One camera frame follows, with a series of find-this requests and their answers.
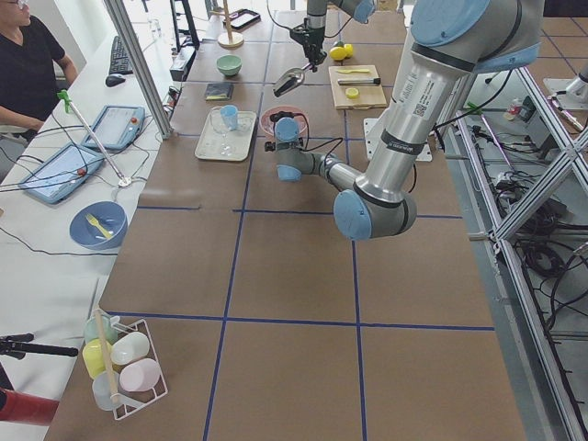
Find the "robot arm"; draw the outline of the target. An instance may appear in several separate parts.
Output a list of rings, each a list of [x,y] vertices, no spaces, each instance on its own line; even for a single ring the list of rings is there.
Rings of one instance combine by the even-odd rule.
[[[275,127],[279,179],[296,182],[303,175],[320,175],[338,188],[334,219],[349,239],[407,231],[416,204],[402,186],[456,81],[534,61],[543,12],[541,1],[416,2],[402,52],[403,84],[380,118],[382,131],[367,170],[359,172],[327,153],[304,151],[297,122],[284,117]]]
[[[322,45],[325,40],[329,6],[343,11],[360,24],[367,24],[368,19],[376,11],[376,2],[372,0],[308,1],[306,17],[301,25],[296,26],[289,32],[289,35],[301,45],[308,61],[308,68],[314,72],[327,56]]]

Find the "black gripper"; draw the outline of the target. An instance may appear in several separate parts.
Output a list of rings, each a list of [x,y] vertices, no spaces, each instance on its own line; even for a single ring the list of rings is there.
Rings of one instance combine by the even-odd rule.
[[[302,35],[308,64],[316,72],[322,64],[323,28],[305,28]]]

